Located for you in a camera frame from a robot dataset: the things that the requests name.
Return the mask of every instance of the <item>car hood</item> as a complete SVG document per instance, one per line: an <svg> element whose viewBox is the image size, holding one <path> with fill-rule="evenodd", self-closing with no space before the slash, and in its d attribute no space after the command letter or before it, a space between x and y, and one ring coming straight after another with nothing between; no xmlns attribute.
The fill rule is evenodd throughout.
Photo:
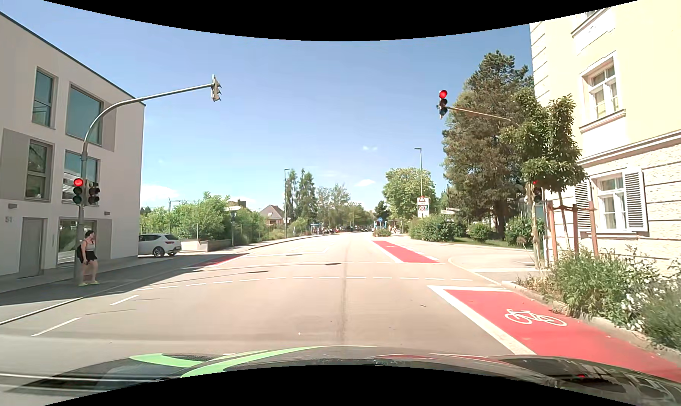
<svg viewBox="0 0 681 406"><path fill-rule="evenodd" d="M632 404L681 404L681 383L612 365L542 355L476 355L399 347L324 345L244 353L153 353L37 376L16 391L59 389L82 394L138 383L252 368L298 365L384 365L457 371L538 383Z"/></svg>

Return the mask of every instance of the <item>sign post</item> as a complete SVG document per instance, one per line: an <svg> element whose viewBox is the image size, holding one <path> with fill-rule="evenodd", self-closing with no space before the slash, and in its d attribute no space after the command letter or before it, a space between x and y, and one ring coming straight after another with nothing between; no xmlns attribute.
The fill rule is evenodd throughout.
<svg viewBox="0 0 681 406"><path fill-rule="evenodd" d="M428 217L431 214L431 199L421 196L417 200L418 217Z"/></svg>

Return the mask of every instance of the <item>gray door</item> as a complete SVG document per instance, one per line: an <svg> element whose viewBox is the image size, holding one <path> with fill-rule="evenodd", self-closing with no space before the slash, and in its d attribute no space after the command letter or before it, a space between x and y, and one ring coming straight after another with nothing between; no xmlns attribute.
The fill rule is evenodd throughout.
<svg viewBox="0 0 681 406"><path fill-rule="evenodd" d="M41 218L22 219L22 240L20 244L20 277L38 276L42 260Z"/></svg>

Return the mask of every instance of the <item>beige building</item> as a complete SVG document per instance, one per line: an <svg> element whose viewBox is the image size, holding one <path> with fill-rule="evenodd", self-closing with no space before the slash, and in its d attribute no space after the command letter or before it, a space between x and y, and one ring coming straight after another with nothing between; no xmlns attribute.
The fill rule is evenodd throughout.
<svg viewBox="0 0 681 406"><path fill-rule="evenodd" d="M133 96L0 11L0 277L71 267L82 139L106 107ZM101 260L138 255L144 105L106 115L90 134L85 210Z"/></svg>
<svg viewBox="0 0 681 406"><path fill-rule="evenodd" d="M628 254L631 245L664 269L681 255L681 0L532 23L530 34L538 100L571 94L577 104L590 181L569 188L563 203L598 209L580 214L580 244L591 248L595 221L602 251ZM547 198L558 206L558 196ZM558 212L555 222L566 249Z"/></svg>

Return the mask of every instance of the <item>white car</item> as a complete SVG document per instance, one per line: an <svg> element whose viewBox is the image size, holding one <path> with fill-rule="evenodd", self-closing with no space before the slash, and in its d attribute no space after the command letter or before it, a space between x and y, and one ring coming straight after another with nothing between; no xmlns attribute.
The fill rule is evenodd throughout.
<svg viewBox="0 0 681 406"><path fill-rule="evenodd" d="M181 249L180 239L172 234L150 233L138 237L138 255L173 256Z"/></svg>

